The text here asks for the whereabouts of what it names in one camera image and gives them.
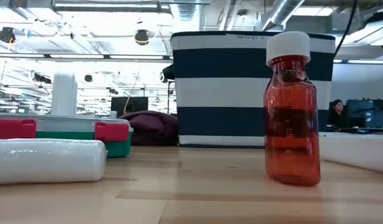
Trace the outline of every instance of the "maroon cloth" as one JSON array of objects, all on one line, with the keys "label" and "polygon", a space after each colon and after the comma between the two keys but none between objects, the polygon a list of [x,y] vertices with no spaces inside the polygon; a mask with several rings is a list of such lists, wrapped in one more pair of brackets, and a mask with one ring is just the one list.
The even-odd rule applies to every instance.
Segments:
[{"label": "maroon cloth", "polygon": [[176,146],[178,144],[178,119],[156,111],[138,111],[124,114],[134,129],[132,145]]}]

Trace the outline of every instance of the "person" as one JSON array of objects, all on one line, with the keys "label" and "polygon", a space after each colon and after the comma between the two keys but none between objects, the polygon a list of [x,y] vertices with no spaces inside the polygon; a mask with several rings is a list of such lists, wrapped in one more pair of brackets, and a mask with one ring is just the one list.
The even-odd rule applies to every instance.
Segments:
[{"label": "person", "polygon": [[332,124],[337,128],[345,128],[346,123],[342,116],[343,102],[342,100],[334,100],[331,104],[331,111],[328,117],[328,124]]}]

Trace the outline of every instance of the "black cable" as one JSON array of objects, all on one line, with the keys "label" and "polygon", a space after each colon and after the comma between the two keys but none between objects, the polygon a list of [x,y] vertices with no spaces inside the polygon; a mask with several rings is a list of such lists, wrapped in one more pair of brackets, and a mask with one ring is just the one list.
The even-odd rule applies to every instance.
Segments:
[{"label": "black cable", "polygon": [[343,34],[342,39],[339,42],[339,44],[338,44],[338,46],[337,46],[337,48],[335,50],[334,58],[335,58],[336,54],[338,53],[339,49],[341,48],[341,46],[343,44],[343,41],[345,40],[345,37],[348,35],[348,32],[349,32],[349,30],[351,28],[351,25],[352,25],[352,21],[353,21],[353,17],[354,17],[354,12],[356,12],[357,6],[358,6],[358,0],[354,0],[353,6],[352,6],[352,11],[351,11],[351,16],[349,18],[348,25],[346,26],[345,33]]}]

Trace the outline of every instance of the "spotlight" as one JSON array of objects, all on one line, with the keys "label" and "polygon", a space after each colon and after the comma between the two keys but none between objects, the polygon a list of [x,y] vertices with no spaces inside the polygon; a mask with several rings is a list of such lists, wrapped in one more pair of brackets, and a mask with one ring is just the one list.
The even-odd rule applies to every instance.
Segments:
[{"label": "spotlight", "polygon": [[149,37],[147,36],[147,30],[137,30],[135,34],[135,42],[141,46],[149,44]]},{"label": "spotlight", "polygon": [[13,33],[14,28],[12,27],[3,27],[2,30],[0,30],[0,41],[4,43],[14,43],[16,41],[16,36]]},{"label": "spotlight", "polygon": [[92,82],[93,81],[92,75],[85,75],[84,79],[86,82]]},{"label": "spotlight", "polygon": [[162,83],[167,83],[168,82],[168,80],[164,77],[164,74],[162,72],[160,73],[160,81]]}]

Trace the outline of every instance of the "striped fabric bin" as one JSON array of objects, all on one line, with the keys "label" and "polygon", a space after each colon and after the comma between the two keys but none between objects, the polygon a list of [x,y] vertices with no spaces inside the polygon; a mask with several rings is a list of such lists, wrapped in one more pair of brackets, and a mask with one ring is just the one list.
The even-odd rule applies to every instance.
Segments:
[{"label": "striped fabric bin", "polygon": [[[275,32],[181,32],[172,36],[182,146],[264,146],[263,97],[272,70],[266,41]],[[330,102],[335,38],[310,34],[306,66],[317,88],[320,131]]]}]

